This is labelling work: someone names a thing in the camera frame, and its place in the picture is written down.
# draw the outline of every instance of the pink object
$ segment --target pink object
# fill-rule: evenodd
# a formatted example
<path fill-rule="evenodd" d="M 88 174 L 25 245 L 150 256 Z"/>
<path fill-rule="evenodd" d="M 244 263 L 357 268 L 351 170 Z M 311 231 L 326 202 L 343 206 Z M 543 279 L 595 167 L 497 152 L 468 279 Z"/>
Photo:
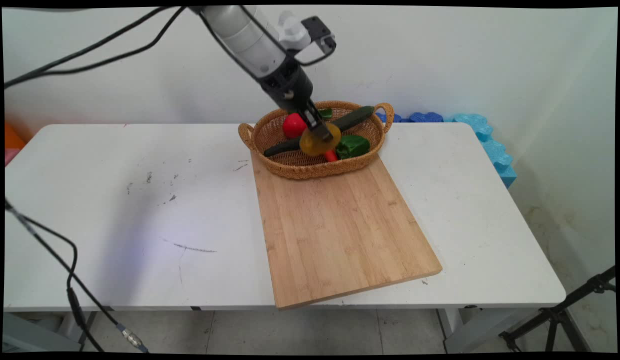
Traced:
<path fill-rule="evenodd" d="M 12 161 L 12 159 L 19 153 L 19 151 L 19 148 L 5 149 L 5 166 L 8 166 L 10 161 Z"/>

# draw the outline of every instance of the white wall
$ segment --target white wall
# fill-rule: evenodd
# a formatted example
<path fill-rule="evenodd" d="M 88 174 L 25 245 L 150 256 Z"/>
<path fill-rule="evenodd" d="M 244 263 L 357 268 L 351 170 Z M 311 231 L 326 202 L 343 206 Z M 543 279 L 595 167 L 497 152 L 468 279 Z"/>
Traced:
<path fill-rule="evenodd" d="M 614 265 L 616 11 L 609 15 L 592 29 L 599 39 L 592 51 L 573 60 L 578 66 L 557 84 L 510 188 L 567 292 Z M 616 351 L 613 292 L 591 294 L 569 310 L 593 351 Z"/>
<path fill-rule="evenodd" d="M 284 9 L 317 15 L 335 32 L 335 54 L 307 69 L 315 101 L 387 101 L 401 116 L 486 116 L 515 159 L 511 193 L 537 239 L 549 244 L 546 254 L 568 291 L 614 262 L 616 8 L 262 9 L 272 22 Z M 147 11 L 4 8 L 4 78 L 94 43 Z M 67 67 L 149 43 L 172 11 Z M 5 106 L 6 119 L 27 139 L 52 123 L 243 123 L 275 107 L 189 11 L 148 52 L 17 85 L 6 91 Z M 616 351 L 614 296 L 593 295 L 584 304 L 575 317 L 591 347 Z"/>

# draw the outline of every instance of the gray floor tile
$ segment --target gray floor tile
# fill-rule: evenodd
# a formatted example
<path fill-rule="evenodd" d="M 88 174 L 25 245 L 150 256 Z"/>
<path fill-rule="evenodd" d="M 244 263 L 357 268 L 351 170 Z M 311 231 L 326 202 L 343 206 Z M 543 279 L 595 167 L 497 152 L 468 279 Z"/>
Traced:
<path fill-rule="evenodd" d="M 444 354 L 436 310 L 378 310 L 383 353 Z"/>
<path fill-rule="evenodd" d="M 480 344 L 479 347 L 477 347 L 476 349 L 470 351 L 470 353 L 474 354 L 480 354 L 480 353 L 510 353 L 510 350 L 508 349 L 508 346 L 506 345 L 506 342 L 503 341 L 503 339 L 501 339 L 500 337 L 492 337 L 490 339 L 488 339 L 486 342 L 484 342 L 483 344 Z"/>
<path fill-rule="evenodd" d="M 211 311 L 116 311 L 112 315 L 131 328 L 151 353 L 205 353 L 212 323 Z M 91 333 L 105 351 L 138 353 L 102 312 L 97 314 Z M 84 351 L 95 351 L 89 340 L 86 340 Z"/>
<path fill-rule="evenodd" d="M 381 354 L 376 310 L 218 311 L 208 354 Z"/>

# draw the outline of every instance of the table leg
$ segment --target table leg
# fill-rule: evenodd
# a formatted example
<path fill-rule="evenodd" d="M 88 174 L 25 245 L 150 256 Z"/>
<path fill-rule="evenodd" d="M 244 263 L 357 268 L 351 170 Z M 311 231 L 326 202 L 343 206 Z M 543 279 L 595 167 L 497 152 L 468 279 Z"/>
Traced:
<path fill-rule="evenodd" d="M 3 313 L 3 342 L 26 351 L 79 351 L 81 344 L 46 328 Z"/>
<path fill-rule="evenodd" d="M 438 309 L 436 312 L 438 312 L 446 339 L 449 338 L 454 331 L 457 330 L 457 328 L 463 326 L 463 320 L 461 319 L 459 309 L 449 307 L 445 309 Z"/>
<path fill-rule="evenodd" d="M 484 309 L 466 324 L 458 326 L 452 335 L 445 339 L 445 348 L 448 354 L 472 351 L 488 338 L 497 336 L 534 311 L 534 308 Z"/>
<path fill-rule="evenodd" d="M 83 312 L 83 315 L 85 316 L 85 319 L 87 319 L 87 326 L 89 329 L 92 326 L 96 313 L 93 311 L 86 311 Z M 85 333 L 79 327 L 79 324 L 74 319 L 74 315 L 72 313 L 65 314 L 65 317 L 63 317 L 63 322 L 61 322 L 61 326 L 56 333 L 63 335 L 73 342 L 78 342 L 81 345 L 85 342 Z"/>

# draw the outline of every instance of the robotic arm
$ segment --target robotic arm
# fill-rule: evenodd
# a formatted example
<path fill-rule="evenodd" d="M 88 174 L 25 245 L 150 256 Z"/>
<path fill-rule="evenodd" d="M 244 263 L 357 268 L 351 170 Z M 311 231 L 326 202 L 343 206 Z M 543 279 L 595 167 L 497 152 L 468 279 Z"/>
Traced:
<path fill-rule="evenodd" d="M 255 5 L 189 8 L 281 109 L 301 116 L 319 147 L 333 148 L 333 133 L 310 98 L 312 82 L 302 69 L 325 59 L 336 48 L 334 35 L 317 16 L 300 22 L 285 11 L 277 29 Z M 322 57 L 310 63 L 295 59 L 294 55 L 312 43 L 319 45 Z"/>

